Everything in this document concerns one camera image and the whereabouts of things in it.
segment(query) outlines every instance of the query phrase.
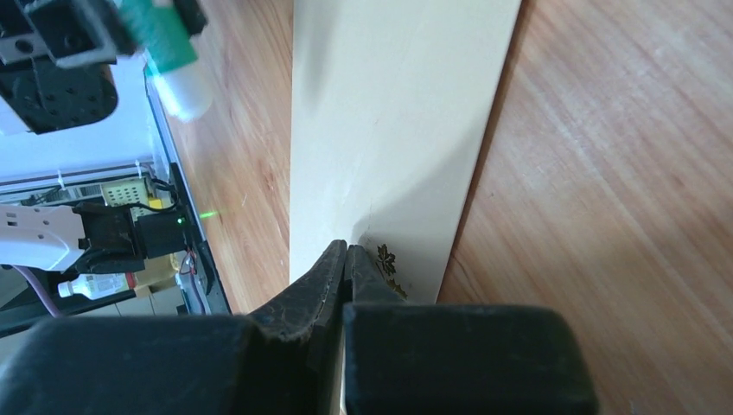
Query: wooden table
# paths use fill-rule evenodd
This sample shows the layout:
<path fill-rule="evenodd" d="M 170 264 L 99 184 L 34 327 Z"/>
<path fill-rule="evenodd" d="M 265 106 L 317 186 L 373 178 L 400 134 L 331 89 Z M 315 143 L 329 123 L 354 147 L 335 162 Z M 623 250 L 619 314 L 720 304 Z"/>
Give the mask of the wooden table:
<path fill-rule="evenodd" d="M 291 0 L 202 0 L 173 130 L 235 311 L 288 281 Z M 440 300 L 558 310 L 605 413 L 733 413 L 733 5 L 526 1 Z"/>

